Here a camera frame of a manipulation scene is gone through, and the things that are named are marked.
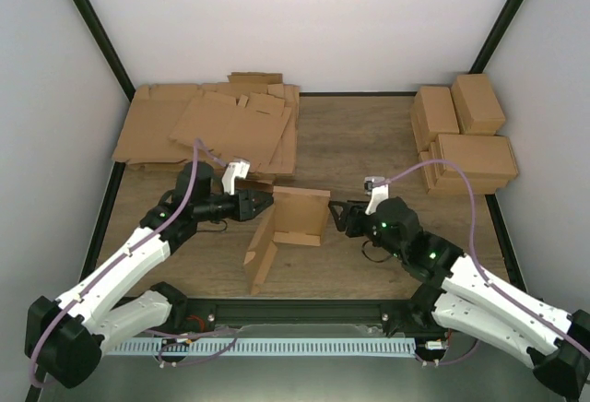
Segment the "folded box front top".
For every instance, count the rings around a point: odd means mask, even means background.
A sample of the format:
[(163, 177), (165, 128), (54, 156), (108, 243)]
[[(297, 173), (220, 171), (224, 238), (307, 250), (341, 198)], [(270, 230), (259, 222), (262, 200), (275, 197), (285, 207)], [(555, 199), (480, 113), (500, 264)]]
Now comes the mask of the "folded box front top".
[(517, 177), (518, 169), (511, 142), (505, 136), (437, 135), (429, 151), (437, 160), (453, 163), (436, 163), (438, 178), (459, 178), (457, 166), (469, 180), (499, 179), (510, 181)]

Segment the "stack of flat cardboard sheets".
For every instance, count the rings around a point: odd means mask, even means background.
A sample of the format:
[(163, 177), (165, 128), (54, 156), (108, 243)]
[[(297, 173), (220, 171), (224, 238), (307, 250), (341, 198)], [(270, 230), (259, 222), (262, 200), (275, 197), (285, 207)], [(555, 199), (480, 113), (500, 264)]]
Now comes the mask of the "stack of flat cardboard sheets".
[(143, 85), (136, 90), (112, 158), (167, 170), (199, 158), (248, 160), (258, 178), (291, 176), (297, 158), (300, 88), (280, 73), (233, 72), (227, 81)]

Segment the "right black frame post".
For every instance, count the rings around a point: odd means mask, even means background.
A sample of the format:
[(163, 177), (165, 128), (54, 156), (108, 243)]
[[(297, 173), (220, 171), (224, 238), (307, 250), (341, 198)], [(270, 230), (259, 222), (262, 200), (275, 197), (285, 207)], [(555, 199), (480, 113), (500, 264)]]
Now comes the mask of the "right black frame post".
[(496, 17), (486, 40), (483, 42), (478, 55), (470, 67), (469, 74), (482, 74), (491, 57), (496, 52), (502, 38), (525, 0), (506, 0), (499, 15)]

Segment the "folded box back middle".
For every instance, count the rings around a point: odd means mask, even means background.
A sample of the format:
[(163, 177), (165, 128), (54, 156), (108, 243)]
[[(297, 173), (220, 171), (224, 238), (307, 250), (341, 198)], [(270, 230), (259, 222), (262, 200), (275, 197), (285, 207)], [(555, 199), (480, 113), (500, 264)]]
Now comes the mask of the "folded box back middle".
[(439, 134), (460, 133), (448, 87), (420, 87), (410, 108), (410, 121), (418, 152), (425, 151)]

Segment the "black frame post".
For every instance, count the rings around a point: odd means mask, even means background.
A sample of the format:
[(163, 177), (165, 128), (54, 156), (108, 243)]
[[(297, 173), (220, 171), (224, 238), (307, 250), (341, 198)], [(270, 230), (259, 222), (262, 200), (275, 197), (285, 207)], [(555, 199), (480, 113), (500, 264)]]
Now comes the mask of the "black frame post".
[(486, 40), (483, 42), (478, 55), (470, 67), (469, 74), (482, 74), (491, 57), (496, 52), (502, 38), (525, 0), (506, 0), (499, 15), (496, 17)]
[(116, 52), (106, 29), (103, 27), (100, 18), (90, 0), (72, 0), (79, 15), (84, 20), (96, 45), (99, 47), (107, 65), (112, 71), (125, 97), (131, 101), (136, 89), (128, 76), (124, 65)]

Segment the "cardboard box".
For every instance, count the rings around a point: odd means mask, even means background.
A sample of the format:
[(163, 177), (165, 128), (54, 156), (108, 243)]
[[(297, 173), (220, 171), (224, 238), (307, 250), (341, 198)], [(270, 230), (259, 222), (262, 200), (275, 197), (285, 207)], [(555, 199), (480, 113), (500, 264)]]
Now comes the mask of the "cardboard box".
[(242, 263), (251, 295), (261, 291), (279, 244), (319, 246), (328, 220), (328, 190), (274, 186), (270, 193), (273, 204), (263, 212)]

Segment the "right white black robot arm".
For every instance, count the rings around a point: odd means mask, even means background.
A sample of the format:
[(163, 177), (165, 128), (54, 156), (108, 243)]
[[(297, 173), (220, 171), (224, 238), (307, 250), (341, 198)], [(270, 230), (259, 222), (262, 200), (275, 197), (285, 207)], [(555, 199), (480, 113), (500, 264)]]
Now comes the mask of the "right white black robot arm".
[(477, 267), (460, 247), (423, 230), (399, 197), (328, 207), (339, 231), (367, 238), (421, 282), (422, 295), (409, 308), (413, 326), (468, 334), (518, 359), (552, 392), (580, 397), (589, 379), (587, 312), (551, 306)]

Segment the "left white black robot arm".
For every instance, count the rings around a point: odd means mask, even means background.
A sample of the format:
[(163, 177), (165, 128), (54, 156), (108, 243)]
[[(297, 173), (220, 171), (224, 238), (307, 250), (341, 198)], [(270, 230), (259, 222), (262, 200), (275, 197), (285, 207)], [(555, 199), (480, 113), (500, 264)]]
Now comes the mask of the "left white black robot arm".
[(44, 296), (28, 309), (25, 347), (31, 376), (42, 368), (58, 383), (83, 383), (102, 357), (127, 339), (163, 326), (181, 330), (188, 321), (186, 297), (160, 282), (127, 304), (118, 302), (155, 266), (163, 263), (197, 233), (201, 222), (249, 221), (269, 208), (268, 192), (236, 186), (249, 164), (230, 163), (216, 193), (213, 168), (187, 163), (173, 189), (139, 221), (131, 236), (110, 258), (75, 287), (50, 300)]

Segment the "folded box front bottom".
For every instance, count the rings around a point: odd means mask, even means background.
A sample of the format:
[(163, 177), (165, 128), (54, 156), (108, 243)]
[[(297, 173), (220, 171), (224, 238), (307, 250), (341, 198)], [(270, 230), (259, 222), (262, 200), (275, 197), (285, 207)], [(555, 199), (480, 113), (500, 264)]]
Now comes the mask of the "folded box front bottom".
[[(494, 194), (518, 175), (515, 159), (508, 149), (446, 149), (442, 156), (465, 173), (475, 195)], [(448, 165), (429, 164), (419, 170), (429, 194), (465, 195), (467, 193), (465, 181), (455, 169)]]

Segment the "folded box back right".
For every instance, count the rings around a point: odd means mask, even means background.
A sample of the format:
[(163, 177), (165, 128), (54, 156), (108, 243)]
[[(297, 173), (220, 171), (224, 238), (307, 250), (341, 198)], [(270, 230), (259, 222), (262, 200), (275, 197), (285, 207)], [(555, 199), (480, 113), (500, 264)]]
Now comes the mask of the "folded box back right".
[(494, 136), (504, 125), (506, 118), (487, 75), (457, 76), (451, 94), (463, 135)]

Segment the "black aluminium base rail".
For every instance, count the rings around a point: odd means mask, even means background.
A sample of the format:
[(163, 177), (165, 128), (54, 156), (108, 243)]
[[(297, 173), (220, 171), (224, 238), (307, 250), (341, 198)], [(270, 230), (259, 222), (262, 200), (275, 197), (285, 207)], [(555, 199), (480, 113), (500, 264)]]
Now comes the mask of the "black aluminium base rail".
[(211, 331), (223, 325), (367, 325), (388, 335), (433, 336), (444, 329), (422, 316), (414, 318), (409, 300), (195, 299), (179, 317), (158, 323), (166, 333)]

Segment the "left black frame post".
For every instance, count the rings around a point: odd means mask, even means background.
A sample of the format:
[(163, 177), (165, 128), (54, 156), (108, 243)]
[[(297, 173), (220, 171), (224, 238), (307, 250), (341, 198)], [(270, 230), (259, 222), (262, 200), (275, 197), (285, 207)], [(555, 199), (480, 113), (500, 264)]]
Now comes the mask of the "left black frame post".
[(84, 20), (96, 45), (99, 47), (107, 65), (112, 71), (125, 97), (131, 101), (136, 89), (128, 76), (124, 65), (116, 52), (106, 29), (103, 27), (100, 18), (90, 0), (72, 0), (79, 15)]

